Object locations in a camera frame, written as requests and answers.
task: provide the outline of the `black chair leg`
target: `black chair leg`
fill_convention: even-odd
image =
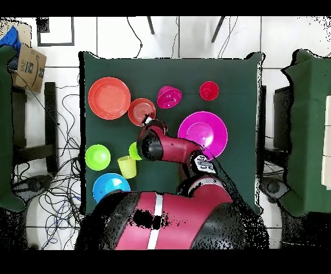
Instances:
[[[151,16],[147,16],[147,20],[148,20],[148,25],[149,25],[149,28],[151,30],[151,33],[154,34],[154,28],[153,28]]]
[[[212,42],[212,43],[215,42],[215,39],[216,39],[216,37],[217,37],[217,34],[219,34],[219,30],[220,30],[220,27],[221,27],[222,24],[223,24],[224,18],[225,18],[225,16],[221,16],[221,17],[220,17],[220,21],[219,21],[219,23],[217,24],[217,27],[216,27],[216,30],[215,30],[215,32],[214,32],[213,38],[211,38],[211,42]]]

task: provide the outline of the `white stripe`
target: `white stripe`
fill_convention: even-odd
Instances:
[[[155,209],[154,209],[154,216],[162,216],[162,205],[163,205],[163,196],[156,194],[156,200],[155,200]],[[160,229],[151,230],[151,234],[149,235],[149,241],[147,249],[155,249],[156,242],[158,241],[158,233],[160,232]]]
[[[187,192],[188,195],[190,194],[190,192],[196,187],[198,186],[199,184],[201,185],[218,185],[219,187],[223,187],[222,185],[222,182],[219,181],[218,179],[216,179],[215,177],[205,177],[205,178],[202,178],[196,182],[194,182],[191,187],[189,188],[189,191]]]

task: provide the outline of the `orange plate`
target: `orange plate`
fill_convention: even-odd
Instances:
[[[153,118],[156,116],[156,109],[154,104],[148,99],[139,98],[135,99],[127,111],[130,121],[135,125],[142,127],[142,121],[145,119],[145,115],[149,114]]]
[[[121,80],[105,77],[92,85],[88,100],[95,115],[102,119],[113,120],[127,112],[131,95],[126,84]]]

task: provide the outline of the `blue object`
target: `blue object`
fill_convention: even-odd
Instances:
[[[106,173],[96,179],[93,185],[93,198],[98,203],[107,193],[121,189],[130,191],[130,185],[127,180],[116,173]]]
[[[14,26],[0,40],[0,46],[8,45],[16,49],[17,53],[21,50],[21,42],[18,41],[18,31]]]

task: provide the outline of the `green bowl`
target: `green bowl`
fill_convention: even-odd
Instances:
[[[136,161],[142,160],[142,158],[138,154],[137,142],[134,142],[130,145],[129,155],[132,159],[135,159]]]
[[[90,169],[101,171],[111,162],[111,154],[104,145],[91,145],[86,150],[85,162]]]

